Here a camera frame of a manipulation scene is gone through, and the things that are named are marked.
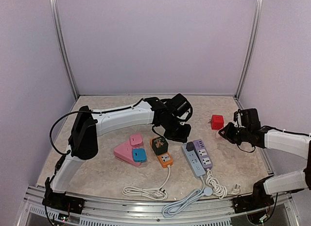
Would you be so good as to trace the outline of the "red cube socket adapter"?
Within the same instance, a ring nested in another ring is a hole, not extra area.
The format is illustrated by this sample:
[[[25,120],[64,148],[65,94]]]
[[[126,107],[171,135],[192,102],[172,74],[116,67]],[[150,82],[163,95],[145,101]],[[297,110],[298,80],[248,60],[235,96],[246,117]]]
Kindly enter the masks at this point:
[[[220,130],[224,127],[224,117],[222,115],[212,115],[209,123],[212,130]]]

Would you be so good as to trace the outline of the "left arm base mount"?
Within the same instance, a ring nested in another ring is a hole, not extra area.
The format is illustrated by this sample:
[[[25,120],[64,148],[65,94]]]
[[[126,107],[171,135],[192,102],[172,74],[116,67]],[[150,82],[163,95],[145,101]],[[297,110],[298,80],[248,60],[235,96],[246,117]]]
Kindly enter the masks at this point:
[[[68,213],[82,214],[85,199],[68,196],[66,193],[54,192],[51,188],[50,178],[47,177],[42,204],[46,207],[66,211]]]

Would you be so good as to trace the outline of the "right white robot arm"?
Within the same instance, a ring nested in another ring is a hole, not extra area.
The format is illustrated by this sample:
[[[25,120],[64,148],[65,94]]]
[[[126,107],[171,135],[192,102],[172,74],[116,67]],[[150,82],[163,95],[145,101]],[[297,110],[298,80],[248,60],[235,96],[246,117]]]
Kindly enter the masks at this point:
[[[255,183],[254,194],[248,198],[248,203],[252,208],[260,208],[267,201],[268,195],[311,188],[310,135],[279,130],[271,126],[261,126],[259,122],[243,126],[237,126],[230,122],[218,133],[222,138],[237,146],[248,142],[254,148],[279,150],[300,156],[307,161],[307,166],[304,169],[275,175]]]

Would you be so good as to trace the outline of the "purple power strip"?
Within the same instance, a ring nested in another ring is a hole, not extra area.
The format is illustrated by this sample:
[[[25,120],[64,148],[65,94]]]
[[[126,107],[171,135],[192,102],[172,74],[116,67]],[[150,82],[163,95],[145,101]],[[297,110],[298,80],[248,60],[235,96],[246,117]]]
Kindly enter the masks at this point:
[[[212,170],[213,163],[211,161],[210,155],[207,152],[207,149],[201,139],[194,140],[194,151],[196,155],[198,156],[203,168],[207,170]]]

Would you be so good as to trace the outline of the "light blue power strip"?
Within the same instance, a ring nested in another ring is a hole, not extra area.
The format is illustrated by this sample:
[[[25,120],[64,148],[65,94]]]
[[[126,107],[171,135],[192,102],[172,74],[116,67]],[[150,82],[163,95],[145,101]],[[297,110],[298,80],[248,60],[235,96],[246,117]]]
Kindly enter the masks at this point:
[[[188,151],[186,144],[182,145],[182,152],[187,160],[187,163],[189,164],[195,178],[203,177],[206,174],[206,171],[204,170],[198,156],[196,153],[191,150]]]

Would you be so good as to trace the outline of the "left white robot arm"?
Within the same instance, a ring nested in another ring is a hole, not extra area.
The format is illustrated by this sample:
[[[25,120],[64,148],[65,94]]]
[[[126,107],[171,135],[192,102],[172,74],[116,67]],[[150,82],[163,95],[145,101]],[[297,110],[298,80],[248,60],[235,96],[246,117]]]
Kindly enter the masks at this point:
[[[180,93],[170,99],[158,97],[142,98],[135,104],[112,109],[91,110],[87,105],[72,112],[76,116],[68,146],[61,155],[60,164],[54,174],[45,182],[49,201],[58,209],[68,204],[66,190],[82,164],[98,153],[98,137],[119,129],[151,124],[161,126],[167,140],[185,143],[191,126],[187,123],[192,117],[193,107]]]

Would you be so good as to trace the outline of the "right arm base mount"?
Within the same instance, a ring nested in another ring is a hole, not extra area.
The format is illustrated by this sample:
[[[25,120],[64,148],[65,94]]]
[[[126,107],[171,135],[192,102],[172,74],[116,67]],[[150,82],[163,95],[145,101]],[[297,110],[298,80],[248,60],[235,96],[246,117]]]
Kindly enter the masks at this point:
[[[249,195],[241,196],[232,199],[235,213],[252,211],[268,206],[272,206],[275,202],[271,194],[267,194],[264,190],[263,183],[268,177],[256,182],[253,185],[253,192]]]

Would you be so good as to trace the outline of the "dark grey charger plug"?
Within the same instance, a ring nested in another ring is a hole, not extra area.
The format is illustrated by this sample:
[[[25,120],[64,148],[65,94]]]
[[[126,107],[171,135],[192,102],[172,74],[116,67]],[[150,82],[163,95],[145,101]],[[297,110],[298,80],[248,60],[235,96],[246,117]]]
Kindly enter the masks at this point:
[[[194,148],[195,148],[195,146],[194,146],[193,142],[188,142],[188,143],[187,143],[187,145],[186,145],[186,150],[187,150],[188,152],[193,151]]]

